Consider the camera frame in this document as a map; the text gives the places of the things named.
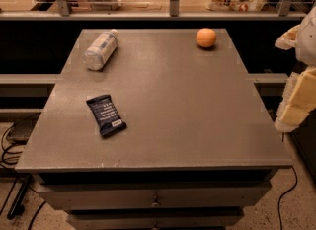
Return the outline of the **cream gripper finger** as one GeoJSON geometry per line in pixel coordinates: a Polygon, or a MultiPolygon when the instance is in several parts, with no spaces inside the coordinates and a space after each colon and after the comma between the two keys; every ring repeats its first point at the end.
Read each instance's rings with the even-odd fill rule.
{"type": "Polygon", "coordinates": [[[289,50],[296,47],[298,30],[299,25],[290,28],[287,32],[285,32],[276,40],[275,47],[283,50],[289,50]]]}
{"type": "Polygon", "coordinates": [[[282,101],[276,112],[275,128],[292,132],[316,109],[316,67],[300,74],[292,72],[286,81],[282,101]]]}

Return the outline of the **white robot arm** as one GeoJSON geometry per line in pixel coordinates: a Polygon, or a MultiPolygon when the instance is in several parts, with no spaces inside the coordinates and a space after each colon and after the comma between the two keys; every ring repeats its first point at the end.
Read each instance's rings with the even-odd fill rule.
{"type": "Polygon", "coordinates": [[[306,65],[303,72],[288,77],[275,120],[279,132],[292,132],[316,109],[316,8],[279,37],[279,49],[295,49],[296,59],[306,65]]]}

